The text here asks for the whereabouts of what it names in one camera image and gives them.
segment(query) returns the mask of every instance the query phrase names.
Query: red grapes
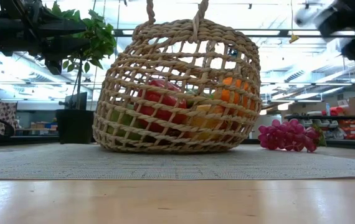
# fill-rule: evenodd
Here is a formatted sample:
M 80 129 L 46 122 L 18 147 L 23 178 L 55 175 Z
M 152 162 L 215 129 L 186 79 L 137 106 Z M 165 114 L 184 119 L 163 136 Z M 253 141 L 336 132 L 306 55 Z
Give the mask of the red grapes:
M 284 121 L 282 124 L 275 119 L 271 126 L 261 125 L 258 130 L 260 131 L 258 136 L 260 145 L 270 150 L 279 148 L 300 152 L 303 148 L 306 148 L 313 152 L 317 149 L 320 136 L 314 128 L 305 130 L 297 119 L 292 119 L 290 122 Z

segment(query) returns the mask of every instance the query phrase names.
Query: wooden surface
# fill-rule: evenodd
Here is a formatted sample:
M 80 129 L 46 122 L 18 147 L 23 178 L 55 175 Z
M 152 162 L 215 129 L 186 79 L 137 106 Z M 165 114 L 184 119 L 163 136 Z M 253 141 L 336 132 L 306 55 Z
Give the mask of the wooden surface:
M 355 224 L 355 180 L 0 181 L 0 223 Z

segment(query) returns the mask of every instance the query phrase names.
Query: woven basket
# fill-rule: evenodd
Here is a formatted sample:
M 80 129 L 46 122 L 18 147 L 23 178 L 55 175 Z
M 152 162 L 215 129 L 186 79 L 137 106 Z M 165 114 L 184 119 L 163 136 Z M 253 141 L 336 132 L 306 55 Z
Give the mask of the woven basket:
M 243 33 L 204 19 L 207 7 L 203 0 L 193 20 L 154 24 L 153 2 L 147 0 L 149 21 L 135 29 L 133 42 L 102 85 L 93 133 L 104 148 L 222 152 L 247 138 L 262 104 L 258 47 Z M 154 79 L 165 79 L 180 91 L 150 85 Z M 161 98 L 152 101 L 146 93 Z M 167 97 L 177 103 L 164 104 Z M 179 107 L 183 101 L 192 107 Z M 143 108 L 154 112 L 143 113 Z M 159 112 L 172 115 L 165 120 Z M 154 131 L 151 125 L 157 124 L 161 129 Z

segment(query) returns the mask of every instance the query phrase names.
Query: plant pot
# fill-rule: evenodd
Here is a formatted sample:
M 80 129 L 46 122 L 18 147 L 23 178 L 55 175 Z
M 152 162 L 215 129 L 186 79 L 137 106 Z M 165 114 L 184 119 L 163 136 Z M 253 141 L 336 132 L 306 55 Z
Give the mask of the plant pot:
M 61 144 L 90 144 L 93 136 L 92 111 L 56 110 L 55 116 Z

